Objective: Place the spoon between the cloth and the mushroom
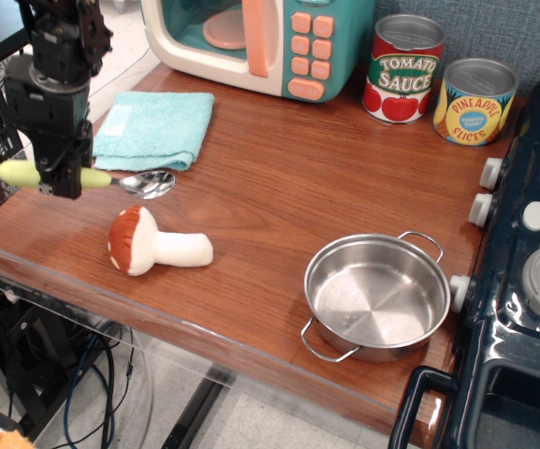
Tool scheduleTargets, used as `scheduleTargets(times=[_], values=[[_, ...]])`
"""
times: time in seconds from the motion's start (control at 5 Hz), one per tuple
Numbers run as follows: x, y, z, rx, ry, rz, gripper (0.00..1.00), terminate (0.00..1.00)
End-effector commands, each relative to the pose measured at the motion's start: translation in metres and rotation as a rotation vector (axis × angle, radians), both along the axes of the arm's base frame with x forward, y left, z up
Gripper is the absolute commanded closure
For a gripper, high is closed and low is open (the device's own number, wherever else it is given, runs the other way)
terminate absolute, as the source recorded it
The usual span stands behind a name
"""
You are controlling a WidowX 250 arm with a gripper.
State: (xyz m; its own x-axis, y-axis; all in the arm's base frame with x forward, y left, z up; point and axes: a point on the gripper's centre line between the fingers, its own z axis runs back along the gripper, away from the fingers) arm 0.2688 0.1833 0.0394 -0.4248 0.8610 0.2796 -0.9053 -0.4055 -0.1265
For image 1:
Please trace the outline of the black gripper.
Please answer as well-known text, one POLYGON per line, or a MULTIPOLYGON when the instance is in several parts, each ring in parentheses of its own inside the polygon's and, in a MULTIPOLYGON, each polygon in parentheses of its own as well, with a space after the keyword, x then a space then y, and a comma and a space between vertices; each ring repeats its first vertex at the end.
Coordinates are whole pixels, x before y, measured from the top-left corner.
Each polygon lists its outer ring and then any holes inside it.
POLYGON ((90 81, 64 84, 32 67, 10 67, 4 87, 13 126, 33 145, 41 190, 50 196, 79 198, 81 171, 93 157, 90 81))

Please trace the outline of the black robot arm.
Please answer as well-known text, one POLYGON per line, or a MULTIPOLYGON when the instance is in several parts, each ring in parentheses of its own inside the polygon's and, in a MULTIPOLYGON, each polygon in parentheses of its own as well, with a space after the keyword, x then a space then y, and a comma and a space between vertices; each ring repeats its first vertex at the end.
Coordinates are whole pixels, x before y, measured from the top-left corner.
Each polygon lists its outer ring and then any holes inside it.
POLYGON ((113 33, 96 1, 21 1, 19 9, 32 51, 11 57, 4 72, 11 123, 32 143, 44 191, 76 199, 93 158, 91 79, 113 33))

